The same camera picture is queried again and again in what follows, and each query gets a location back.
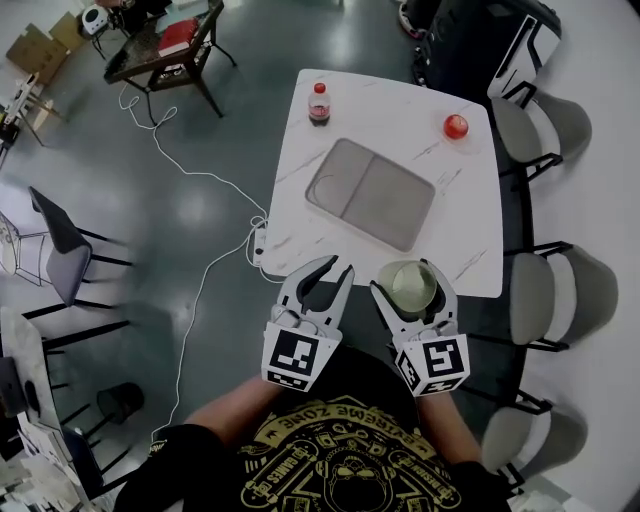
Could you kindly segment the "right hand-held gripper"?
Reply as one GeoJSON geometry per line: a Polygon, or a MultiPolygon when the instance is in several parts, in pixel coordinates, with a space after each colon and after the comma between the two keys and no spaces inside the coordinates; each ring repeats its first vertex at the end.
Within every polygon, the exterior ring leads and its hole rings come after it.
{"type": "Polygon", "coordinates": [[[467,336],[458,332],[458,296],[444,274],[421,259],[437,281],[425,318],[407,322],[375,281],[369,290],[392,335],[394,364],[413,397],[450,392],[470,376],[467,336]]]}

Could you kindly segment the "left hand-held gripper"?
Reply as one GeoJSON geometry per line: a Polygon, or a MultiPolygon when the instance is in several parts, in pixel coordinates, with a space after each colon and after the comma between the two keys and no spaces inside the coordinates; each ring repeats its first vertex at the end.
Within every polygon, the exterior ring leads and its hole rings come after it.
{"type": "Polygon", "coordinates": [[[340,345],[343,334],[339,323],[355,279],[353,266],[341,274],[326,310],[316,312],[305,305],[305,297],[337,260],[337,255],[314,259],[289,274],[281,284],[264,330],[264,381],[307,392],[340,345]]]}

